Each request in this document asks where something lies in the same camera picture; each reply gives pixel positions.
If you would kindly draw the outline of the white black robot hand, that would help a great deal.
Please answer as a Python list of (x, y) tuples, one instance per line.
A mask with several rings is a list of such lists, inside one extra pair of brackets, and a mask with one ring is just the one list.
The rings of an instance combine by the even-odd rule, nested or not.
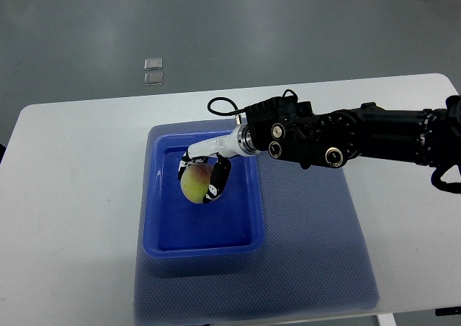
[(214, 137), (190, 145), (179, 162), (178, 179), (194, 163), (207, 163), (212, 166), (208, 191), (203, 204), (220, 198), (231, 172), (231, 158), (252, 157), (259, 154), (254, 147), (248, 126), (238, 125), (230, 134)]

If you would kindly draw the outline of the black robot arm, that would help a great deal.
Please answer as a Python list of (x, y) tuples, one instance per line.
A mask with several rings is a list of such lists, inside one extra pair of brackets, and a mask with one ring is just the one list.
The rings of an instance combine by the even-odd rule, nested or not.
[(431, 184), (460, 192), (460, 183), (443, 181), (460, 166), (460, 96), (443, 109), (386, 110), (374, 102), (356, 109), (314, 114), (308, 101), (288, 89), (235, 110), (246, 116), (251, 146), (301, 168), (340, 168), (358, 156), (411, 162), (434, 168)]

